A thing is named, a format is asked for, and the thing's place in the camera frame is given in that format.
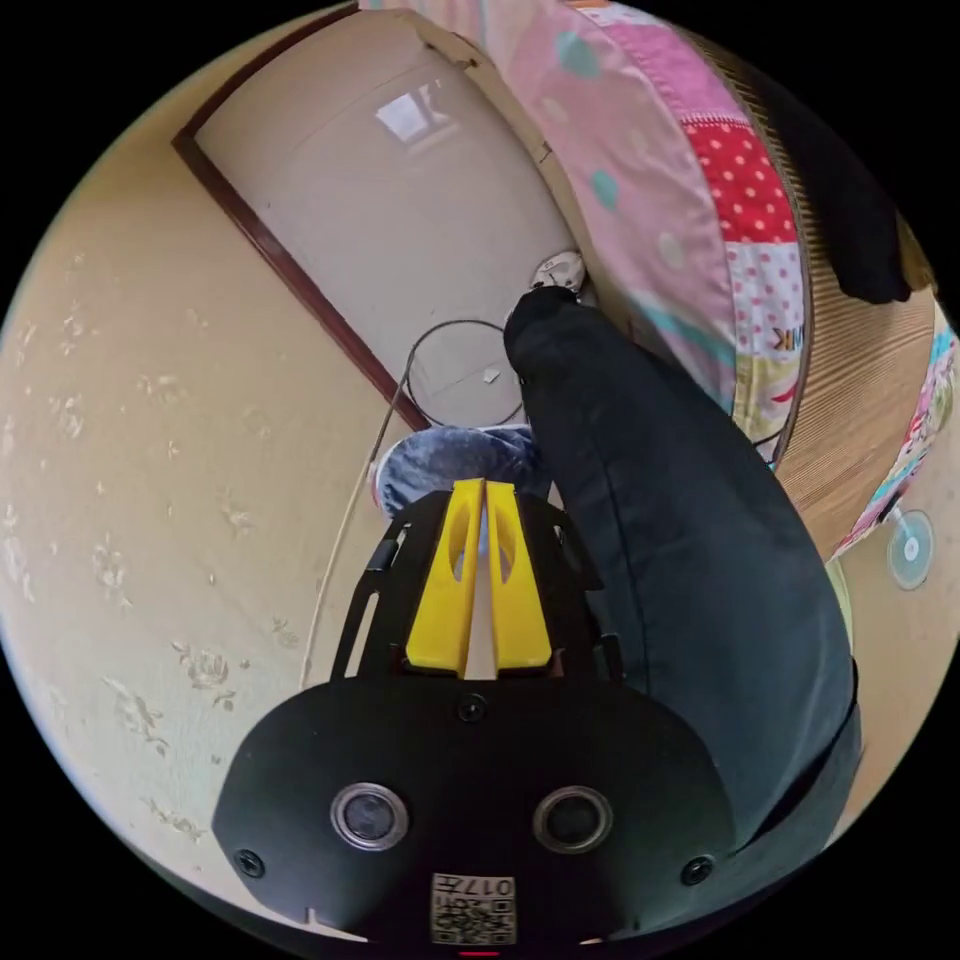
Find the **polka dot fabric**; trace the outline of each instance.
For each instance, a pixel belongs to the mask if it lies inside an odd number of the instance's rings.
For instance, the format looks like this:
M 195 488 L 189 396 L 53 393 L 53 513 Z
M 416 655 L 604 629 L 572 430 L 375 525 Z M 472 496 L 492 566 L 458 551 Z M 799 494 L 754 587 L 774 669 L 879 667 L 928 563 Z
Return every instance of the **polka dot fabric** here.
M 720 218 L 733 243 L 792 243 L 790 202 L 760 138 L 746 122 L 688 118 L 684 130 L 697 153 Z

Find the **beige wall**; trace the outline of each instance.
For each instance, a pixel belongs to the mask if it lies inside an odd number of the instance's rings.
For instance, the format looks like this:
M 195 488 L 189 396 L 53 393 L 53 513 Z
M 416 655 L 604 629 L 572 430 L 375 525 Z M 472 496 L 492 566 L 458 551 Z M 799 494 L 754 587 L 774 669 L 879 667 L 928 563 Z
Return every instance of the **beige wall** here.
M 0 353 L 0 611 L 26 699 L 115 830 L 251 909 L 213 803 L 242 736 L 297 690 L 386 409 L 170 146 L 277 35 L 190 78 L 91 171 Z M 363 496 L 321 677 L 381 529 Z

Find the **leg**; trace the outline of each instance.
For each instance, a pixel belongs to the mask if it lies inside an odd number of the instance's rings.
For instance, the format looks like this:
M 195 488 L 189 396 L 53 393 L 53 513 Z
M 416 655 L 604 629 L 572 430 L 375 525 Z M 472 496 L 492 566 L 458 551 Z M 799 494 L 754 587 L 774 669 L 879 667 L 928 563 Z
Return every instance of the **leg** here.
M 713 754 L 744 839 L 853 696 L 843 619 L 778 481 L 685 373 L 559 287 L 504 331 L 544 463 L 606 585 L 628 681 Z

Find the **pink fabric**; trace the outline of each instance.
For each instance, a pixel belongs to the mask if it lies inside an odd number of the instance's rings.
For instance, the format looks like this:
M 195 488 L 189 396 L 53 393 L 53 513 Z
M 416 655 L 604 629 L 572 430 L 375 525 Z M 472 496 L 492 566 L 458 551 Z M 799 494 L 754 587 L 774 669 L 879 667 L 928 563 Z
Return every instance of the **pink fabric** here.
M 605 32 L 634 58 L 681 119 L 691 112 L 746 119 L 719 77 L 666 25 L 613 24 Z
M 587 45 L 602 75 L 595 82 L 557 68 L 561 35 Z M 670 339 L 671 352 L 707 392 L 729 404 L 734 370 L 717 363 L 721 354 L 735 356 L 723 239 L 696 157 L 655 85 L 612 37 L 556 3 L 540 5 L 510 62 L 498 66 L 574 184 L 590 235 L 618 285 L 643 314 L 669 317 L 672 331 L 702 333 Z M 553 104 L 574 120 L 558 119 Z M 616 181 L 614 209 L 592 186 L 598 172 Z

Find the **qr code sticker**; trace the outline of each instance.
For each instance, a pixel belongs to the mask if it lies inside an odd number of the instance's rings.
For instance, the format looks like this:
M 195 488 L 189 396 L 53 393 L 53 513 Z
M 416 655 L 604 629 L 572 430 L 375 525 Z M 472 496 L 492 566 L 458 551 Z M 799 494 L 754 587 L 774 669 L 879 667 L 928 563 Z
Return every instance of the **qr code sticker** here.
M 466 877 L 435 873 L 430 892 L 434 943 L 504 946 L 517 942 L 513 877 Z

